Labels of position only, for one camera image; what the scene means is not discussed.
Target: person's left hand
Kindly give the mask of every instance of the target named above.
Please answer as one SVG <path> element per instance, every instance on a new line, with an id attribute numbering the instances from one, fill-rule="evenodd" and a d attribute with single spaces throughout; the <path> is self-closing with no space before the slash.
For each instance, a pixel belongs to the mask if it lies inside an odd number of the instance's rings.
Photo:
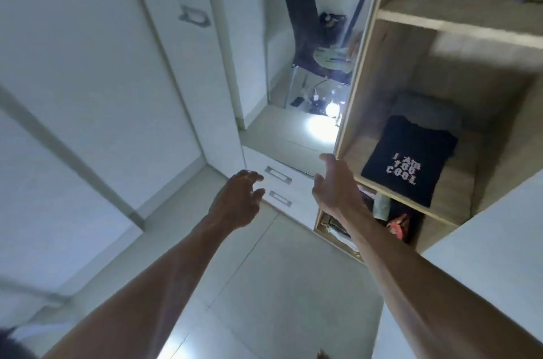
<path id="1" fill-rule="evenodd" d="M 265 189 L 253 192 L 253 185 L 264 177 L 257 172 L 241 170 L 217 193 L 208 216 L 232 230 L 247 226 L 260 211 Z"/>

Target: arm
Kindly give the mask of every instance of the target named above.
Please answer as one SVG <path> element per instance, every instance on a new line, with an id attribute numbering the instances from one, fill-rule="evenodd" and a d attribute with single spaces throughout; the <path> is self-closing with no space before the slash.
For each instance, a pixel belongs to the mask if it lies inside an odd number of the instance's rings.
<path id="1" fill-rule="evenodd" d="M 537 339 L 376 223 L 343 160 L 321 158 L 313 195 L 351 235 L 419 358 L 543 357 Z"/>
<path id="2" fill-rule="evenodd" d="M 247 170 L 233 176 L 188 236 L 78 323 L 44 358 L 156 358 L 223 240 L 258 213 L 265 191 L 253 192 L 257 180 L 263 177 Z"/>

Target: hand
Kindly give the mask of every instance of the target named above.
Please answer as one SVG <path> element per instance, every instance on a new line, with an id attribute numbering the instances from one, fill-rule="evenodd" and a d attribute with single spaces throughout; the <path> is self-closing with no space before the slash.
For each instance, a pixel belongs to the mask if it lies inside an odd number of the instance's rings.
<path id="1" fill-rule="evenodd" d="M 313 187 L 313 196 L 320 208 L 341 223 L 351 211 L 362 211 L 371 216 L 345 161 L 336 160 L 331 153 L 322 153 L 320 159 L 326 162 L 326 177 L 317 173 Z"/>
<path id="2" fill-rule="evenodd" d="M 247 226 L 260 211 L 265 189 L 253 192 L 253 185 L 264 177 L 257 172 L 241 170 L 217 193 L 208 216 L 222 226 L 235 230 Z"/>

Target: chair backrest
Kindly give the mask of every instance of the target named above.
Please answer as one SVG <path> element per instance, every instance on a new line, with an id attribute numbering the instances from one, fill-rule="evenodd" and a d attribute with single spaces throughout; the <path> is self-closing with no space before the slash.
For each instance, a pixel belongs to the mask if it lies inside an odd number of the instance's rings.
<path id="1" fill-rule="evenodd" d="M 316 47 L 324 37 L 324 27 L 319 23 L 315 0 L 285 0 L 294 30 L 296 51 L 303 47 Z"/>

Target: drawer front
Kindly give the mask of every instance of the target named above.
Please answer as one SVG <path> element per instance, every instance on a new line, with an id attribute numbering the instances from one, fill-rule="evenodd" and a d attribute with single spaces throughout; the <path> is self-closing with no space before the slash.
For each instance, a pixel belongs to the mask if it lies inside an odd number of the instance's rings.
<path id="1" fill-rule="evenodd" d="M 266 189 L 264 200 L 313 230 L 319 211 L 311 194 L 313 179 L 255 150 L 245 146 L 243 150 L 248 169 L 264 176 L 263 182 L 255 184 L 255 189 Z"/>

